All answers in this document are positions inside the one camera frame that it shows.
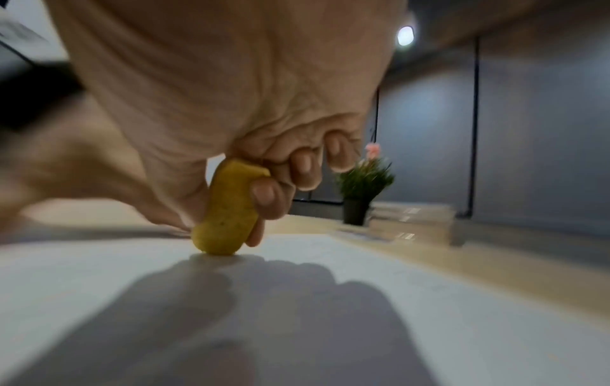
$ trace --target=black pot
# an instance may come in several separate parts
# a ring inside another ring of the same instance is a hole
[[[369,210],[370,201],[345,200],[343,201],[343,223],[349,225],[364,225],[364,219]]]

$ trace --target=flower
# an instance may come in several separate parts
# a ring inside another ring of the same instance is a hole
[[[367,147],[365,148],[367,150],[367,158],[369,160],[375,160],[376,158],[379,158],[379,155],[381,154],[381,145],[380,144],[376,144],[376,143],[370,143],[367,145]]]

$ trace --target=hand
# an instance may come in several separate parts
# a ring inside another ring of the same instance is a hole
[[[111,198],[154,224],[186,230],[150,189],[137,152],[89,97],[65,103],[10,141],[0,158],[0,230],[52,198]]]
[[[47,0],[86,86],[188,225],[205,213],[207,159],[268,166],[264,219],[296,188],[359,158],[365,115],[406,0]]]

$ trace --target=light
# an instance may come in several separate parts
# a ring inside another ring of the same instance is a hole
[[[415,41],[415,31],[413,31],[413,27],[407,25],[398,31],[396,38],[400,46],[406,47]]]

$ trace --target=potato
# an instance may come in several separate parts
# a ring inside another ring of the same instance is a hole
[[[251,183],[270,176],[264,167],[235,158],[223,161],[212,178],[207,213],[191,232],[201,251],[230,256],[247,240],[259,218],[250,197]]]

